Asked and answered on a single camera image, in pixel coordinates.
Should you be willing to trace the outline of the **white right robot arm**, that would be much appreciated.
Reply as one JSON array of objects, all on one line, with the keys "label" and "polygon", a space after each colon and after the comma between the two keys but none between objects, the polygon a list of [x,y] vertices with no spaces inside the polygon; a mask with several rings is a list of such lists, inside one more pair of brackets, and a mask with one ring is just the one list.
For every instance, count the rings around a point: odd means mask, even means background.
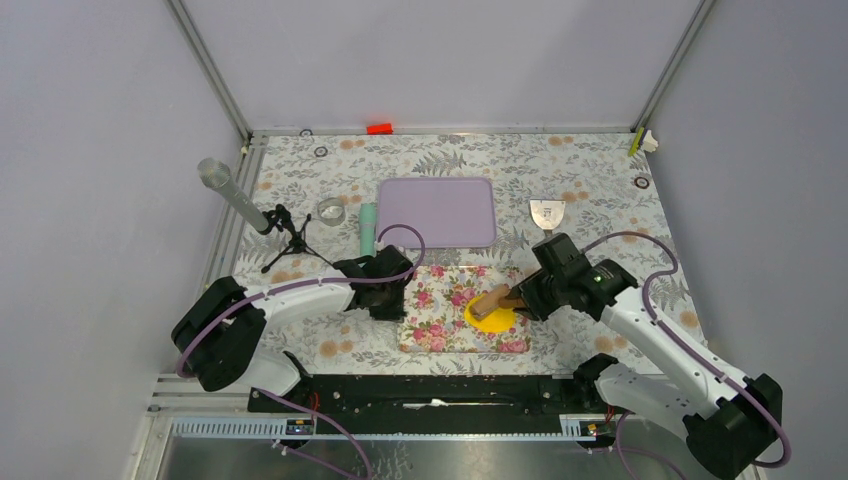
[{"label": "white right robot arm", "polygon": [[683,440],[713,476],[734,479],[746,468],[777,469],[792,458],[782,425],[783,390],[767,374],[752,377],[697,342],[650,296],[660,272],[638,281],[619,263],[589,260],[603,236],[578,248],[564,233],[532,248],[539,264],[511,287],[493,291],[495,306],[543,322],[569,307],[635,346],[666,377],[658,382],[597,354],[575,371],[575,402],[597,412],[620,407]]}]

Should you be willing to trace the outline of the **floral rectangular tray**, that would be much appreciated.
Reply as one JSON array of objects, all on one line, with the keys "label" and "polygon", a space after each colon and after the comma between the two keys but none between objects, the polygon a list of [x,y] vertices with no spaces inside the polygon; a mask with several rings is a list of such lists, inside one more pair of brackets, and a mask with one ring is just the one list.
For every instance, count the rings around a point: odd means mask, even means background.
[{"label": "floral rectangular tray", "polygon": [[474,297],[523,277],[517,267],[423,266],[405,290],[406,317],[398,346],[406,353],[527,353],[532,346],[528,321],[517,314],[508,333],[486,334],[465,322]]}]

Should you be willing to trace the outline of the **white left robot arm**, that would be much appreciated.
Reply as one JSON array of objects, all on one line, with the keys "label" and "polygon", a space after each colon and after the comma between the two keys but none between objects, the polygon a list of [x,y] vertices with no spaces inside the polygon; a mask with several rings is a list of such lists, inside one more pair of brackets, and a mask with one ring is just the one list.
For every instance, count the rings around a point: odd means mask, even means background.
[{"label": "white left robot arm", "polygon": [[262,346],[286,324],[367,310],[375,319],[402,318],[403,295],[420,266],[389,245],[374,256],[340,260],[311,277],[245,287],[234,277],[213,282],[171,332],[180,352],[176,373],[206,392],[231,385],[271,393],[288,411],[309,401],[310,385],[288,354]]}]

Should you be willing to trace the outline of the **yellow dough piece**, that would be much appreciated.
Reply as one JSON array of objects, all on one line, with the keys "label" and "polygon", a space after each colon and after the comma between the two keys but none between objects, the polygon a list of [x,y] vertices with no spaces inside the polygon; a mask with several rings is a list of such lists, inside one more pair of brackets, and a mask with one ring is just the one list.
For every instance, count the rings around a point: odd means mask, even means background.
[{"label": "yellow dough piece", "polygon": [[472,308],[485,297],[485,293],[474,297],[466,305],[463,316],[465,322],[486,334],[508,333],[514,328],[517,315],[511,309],[496,308],[485,318],[478,319],[473,315]]}]

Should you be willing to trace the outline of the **wooden dough roller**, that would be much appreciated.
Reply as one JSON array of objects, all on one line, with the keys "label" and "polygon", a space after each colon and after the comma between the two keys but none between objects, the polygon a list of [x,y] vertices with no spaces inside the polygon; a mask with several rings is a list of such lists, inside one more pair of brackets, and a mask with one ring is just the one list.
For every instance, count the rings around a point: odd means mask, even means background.
[{"label": "wooden dough roller", "polygon": [[485,318],[490,312],[498,308],[498,300],[504,298],[510,289],[510,286],[502,284],[491,291],[484,292],[485,297],[472,308],[473,315],[478,319]]}]

